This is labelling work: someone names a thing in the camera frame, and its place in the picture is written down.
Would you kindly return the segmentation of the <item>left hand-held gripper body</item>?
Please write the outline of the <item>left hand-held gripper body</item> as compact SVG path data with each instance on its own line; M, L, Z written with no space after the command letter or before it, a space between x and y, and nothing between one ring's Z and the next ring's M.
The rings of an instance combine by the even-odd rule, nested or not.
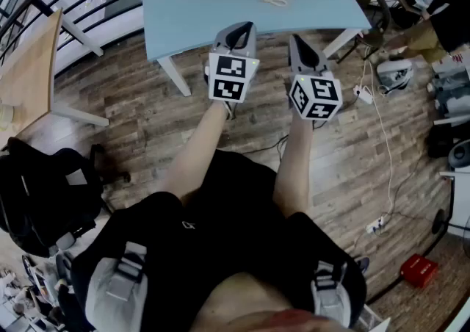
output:
M245 48L233 49L226 45L226 36L236 28L232 24L217 33L204 67L204 77L211 100L242 103L250 82L256 75L260 60L256 57L256 25Z

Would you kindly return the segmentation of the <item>person's right forearm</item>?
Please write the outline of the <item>person's right forearm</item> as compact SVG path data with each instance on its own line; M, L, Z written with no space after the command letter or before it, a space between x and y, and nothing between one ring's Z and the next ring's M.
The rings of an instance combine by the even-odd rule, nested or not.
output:
M308 208L313 131L310 120L303 120L296 112L293 113L272 196L284 217Z

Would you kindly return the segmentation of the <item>white grey headset device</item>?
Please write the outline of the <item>white grey headset device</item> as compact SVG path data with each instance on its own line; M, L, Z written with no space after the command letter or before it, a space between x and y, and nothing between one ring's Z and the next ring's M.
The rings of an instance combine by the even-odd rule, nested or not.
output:
M379 90L388 95L396 90L404 90L413 78L413 63L409 59L387 60L376 67Z

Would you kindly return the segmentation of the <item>black office chair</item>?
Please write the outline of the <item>black office chair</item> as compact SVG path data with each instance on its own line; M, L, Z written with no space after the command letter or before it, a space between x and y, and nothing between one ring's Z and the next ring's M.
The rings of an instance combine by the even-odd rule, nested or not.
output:
M22 251L42 258L74 245L95 228L101 211L111 210L104 186L131 180L126 171L96 169L95 158L104 152L94 144L89 156L72 148L45 154L9 138L0 151L0 229Z

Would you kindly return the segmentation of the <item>black round speaker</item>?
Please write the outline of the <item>black round speaker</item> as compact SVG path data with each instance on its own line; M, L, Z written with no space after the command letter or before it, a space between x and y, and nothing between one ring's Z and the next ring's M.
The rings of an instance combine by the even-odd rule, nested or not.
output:
M470 139L457 142L449 152L448 163L454 169L470 166Z

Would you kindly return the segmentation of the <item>white cabinet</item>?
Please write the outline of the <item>white cabinet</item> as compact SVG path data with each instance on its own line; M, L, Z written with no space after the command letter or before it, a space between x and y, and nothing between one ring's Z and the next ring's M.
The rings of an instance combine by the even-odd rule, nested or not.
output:
M470 167L465 171L440 171L440 176L452 181L447 231L470 239Z

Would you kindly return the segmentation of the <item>black mesh chair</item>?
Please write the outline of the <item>black mesh chair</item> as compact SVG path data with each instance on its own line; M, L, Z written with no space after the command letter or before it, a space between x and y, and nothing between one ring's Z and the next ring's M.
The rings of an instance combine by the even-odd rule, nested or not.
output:
M369 49L369 53L364 57L364 60L368 59L385 43L385 33L391 23L390 9L385 0L356 1L359 7L363 10L371 28L362 29L354 37L352 48L337 61L338 64L356 50L360 44L364 44Z

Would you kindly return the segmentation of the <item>grey equipment stack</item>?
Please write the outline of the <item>grey equipment stack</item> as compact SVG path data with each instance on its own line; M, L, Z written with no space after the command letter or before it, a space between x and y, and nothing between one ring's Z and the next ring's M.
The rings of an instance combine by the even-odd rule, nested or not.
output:
M470 66L436 73L427 84L440 119L435 125L458 125L470 121Z

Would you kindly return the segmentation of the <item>black metal railing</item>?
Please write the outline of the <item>black metal railing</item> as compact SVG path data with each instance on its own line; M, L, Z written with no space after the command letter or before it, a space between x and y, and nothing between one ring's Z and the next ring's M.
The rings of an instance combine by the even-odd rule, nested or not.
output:
M110 44L144 29L143 0L111 18L104 8L113 0L0 0L0 67L11 53L61 10L62 27L57 44L57 73L88 54L99 55Z

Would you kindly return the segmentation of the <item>person's black t-shirt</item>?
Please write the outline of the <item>person's black t-shirt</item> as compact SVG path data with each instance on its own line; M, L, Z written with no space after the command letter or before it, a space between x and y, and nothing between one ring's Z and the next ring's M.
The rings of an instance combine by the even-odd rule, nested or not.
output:
M234 152L216 151L201 188L183 204L156 192L116 211L72 263L78 303L98 332L189 332L209 295L247 273L275 287L296 309L316 310L319 264L350 299L350 320L365 304L355 260L306 214L284 217L274 204L275 172Z

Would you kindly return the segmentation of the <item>person's left forearm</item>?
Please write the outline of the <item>person's left forearm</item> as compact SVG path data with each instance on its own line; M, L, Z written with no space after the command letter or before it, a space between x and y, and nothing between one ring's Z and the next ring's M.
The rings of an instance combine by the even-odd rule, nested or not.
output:
M206 110L192 136L170 163L159 191L169 192L182 203L200 189L227 121L228 111L221 101Z

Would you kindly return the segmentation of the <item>red box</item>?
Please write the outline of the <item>red box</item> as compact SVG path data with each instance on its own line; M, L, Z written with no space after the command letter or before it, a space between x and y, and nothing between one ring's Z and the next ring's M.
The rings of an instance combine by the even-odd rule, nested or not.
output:
M425 288L437 273L438 264L419 254L413 254L400 268L401 277L416 288Z

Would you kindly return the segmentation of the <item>white power strip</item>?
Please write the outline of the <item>white power strip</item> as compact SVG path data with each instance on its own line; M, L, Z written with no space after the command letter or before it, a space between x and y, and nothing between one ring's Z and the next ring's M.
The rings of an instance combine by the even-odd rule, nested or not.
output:
M386 221L388 217L389 215L385 214L383 216L380 216L376 220L372 221L370 224L366 226L366 232L368 234L380 234L386 225Z
M353 88L353 92L355 93L356 97L363 101L366 104L373 104L373 97L372 94L369 92L369 89L366 86L358 86L356 85Z

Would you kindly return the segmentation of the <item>wooden table white legs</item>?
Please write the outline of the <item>wooden table white legs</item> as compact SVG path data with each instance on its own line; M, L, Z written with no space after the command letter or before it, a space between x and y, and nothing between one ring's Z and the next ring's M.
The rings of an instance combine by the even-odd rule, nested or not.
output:
M55 58L62 11L57 10L0 67L0 150L47 115L95 126L109 120L54 101Z

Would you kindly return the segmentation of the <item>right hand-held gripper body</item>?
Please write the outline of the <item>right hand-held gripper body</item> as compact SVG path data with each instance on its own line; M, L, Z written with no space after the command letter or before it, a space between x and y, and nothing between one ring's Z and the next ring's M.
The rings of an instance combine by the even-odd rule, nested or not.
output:
M302 119L331 120L343 104L341 84L330 70L323 51L316 46L309 45L319 57L318 66L294 67L292 65L293 35L289 38L291 68L289 98Z

